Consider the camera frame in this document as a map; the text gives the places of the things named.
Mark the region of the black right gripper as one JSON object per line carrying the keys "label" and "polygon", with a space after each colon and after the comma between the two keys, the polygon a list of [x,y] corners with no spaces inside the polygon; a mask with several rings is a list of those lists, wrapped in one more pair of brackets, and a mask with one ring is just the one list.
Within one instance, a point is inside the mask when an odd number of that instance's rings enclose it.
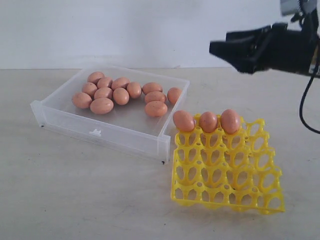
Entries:
{"label": "black right gripper", "polygon": [[209,53],[243,74],[269,69],[299,75],[320,74],[319,18],[315,9],[304,18],[301,30],[279,24],[229,31],[225,41],[211,41]]}

